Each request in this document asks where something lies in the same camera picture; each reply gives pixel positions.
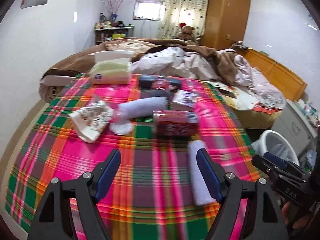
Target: metal screw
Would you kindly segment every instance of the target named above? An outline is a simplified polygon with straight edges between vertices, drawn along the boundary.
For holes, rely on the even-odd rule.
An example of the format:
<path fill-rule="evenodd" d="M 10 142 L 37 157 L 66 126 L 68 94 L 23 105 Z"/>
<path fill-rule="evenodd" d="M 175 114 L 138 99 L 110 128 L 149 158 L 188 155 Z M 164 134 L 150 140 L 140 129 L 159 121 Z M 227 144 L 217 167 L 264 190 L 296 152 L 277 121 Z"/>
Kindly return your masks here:
<path fill-rule="evenodd" d="M 228 172 L 226 174 L 226 176 L 227 176 L 228 179 L 234 179 L 235 178 L 235 175 L 232 172 Z"/>
<path fill-rule="evenodd" d="M 82 177 L 84 177 L 85 179 L 88 179 L 88 178 L 90 178 L 91 177 L 91 172 L 85 172 L 83 175 L 82 175 Z"/>
<path fill-rule="evenodd" d="M 260 178 L 260 179 L 259 179 L 259 183 L 264 185 L 264 184 L 267 183 L 267 180 L 264 179 L 264 178 Z"/>
<path fill-rule="evenodd" d="M 52 178 L 51 183 L 56 184 L 56 183 L 58 183 L 58 181 L 59 181 L 59 179 L 57 177 L 55 177 L 55 178 Z"/>

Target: hand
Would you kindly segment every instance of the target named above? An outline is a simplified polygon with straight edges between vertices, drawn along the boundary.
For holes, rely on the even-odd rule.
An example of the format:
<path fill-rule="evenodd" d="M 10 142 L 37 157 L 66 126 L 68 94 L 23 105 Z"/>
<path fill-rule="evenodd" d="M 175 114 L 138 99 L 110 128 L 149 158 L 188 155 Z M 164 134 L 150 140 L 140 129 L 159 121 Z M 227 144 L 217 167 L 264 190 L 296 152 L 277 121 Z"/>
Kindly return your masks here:
<path fill-rule="evenodd" d="M 288 215 L 288 212 L 289 212 L 289 210 L 290 210 L 291 205 L 292 205 L 291 202 L 287 202 L 287 203 L 283 206 L 282 211 L 281 211 L 286 226 L 289 224 L 289 220 L 288 220 L 287 215 Z M 304 227 L 308 224 L 310 218 L 311 218 L 311 214 L 308 214 L 308 215 L 300 218 L 297 222 L 295 222 L 295 223 L 293 224 L 293 229 L 304 228 Z"/>

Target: red box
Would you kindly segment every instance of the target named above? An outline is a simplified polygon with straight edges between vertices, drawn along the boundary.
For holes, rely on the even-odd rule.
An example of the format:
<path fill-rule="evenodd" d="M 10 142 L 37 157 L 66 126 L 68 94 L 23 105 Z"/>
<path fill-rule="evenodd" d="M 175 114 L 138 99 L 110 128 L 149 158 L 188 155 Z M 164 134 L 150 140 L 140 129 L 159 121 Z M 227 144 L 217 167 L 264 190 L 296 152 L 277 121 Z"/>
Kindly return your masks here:
<path fill-rule="evenodd" d="M 153 112 L 153 132 L 165 136 L 191 136 L 198 130 L 194 112 L 159 110 Z"/>

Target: wooden wardrobe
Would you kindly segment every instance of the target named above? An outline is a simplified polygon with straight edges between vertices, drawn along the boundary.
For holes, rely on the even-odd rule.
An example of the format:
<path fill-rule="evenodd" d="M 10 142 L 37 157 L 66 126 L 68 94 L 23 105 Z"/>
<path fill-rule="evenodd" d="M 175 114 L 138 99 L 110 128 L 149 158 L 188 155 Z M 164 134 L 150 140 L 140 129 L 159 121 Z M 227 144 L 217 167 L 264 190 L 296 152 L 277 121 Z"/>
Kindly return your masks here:
<path fill-rule="evenodd" d="M 209 0 L 204 35 L 200 45 L 229 49 L 243 41 L 251 0 Z"/>

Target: window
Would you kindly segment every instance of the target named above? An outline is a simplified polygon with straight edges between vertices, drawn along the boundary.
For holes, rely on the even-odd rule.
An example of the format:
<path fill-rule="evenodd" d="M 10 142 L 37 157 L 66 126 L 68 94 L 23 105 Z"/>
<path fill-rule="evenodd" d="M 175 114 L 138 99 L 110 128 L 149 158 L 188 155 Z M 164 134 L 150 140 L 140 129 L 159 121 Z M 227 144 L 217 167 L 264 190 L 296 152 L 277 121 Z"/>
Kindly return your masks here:
<path fill-rule="evenodd" d="M 162 0 L 136 0 L 133 19 L 159 21 L 162 3 Z"/>

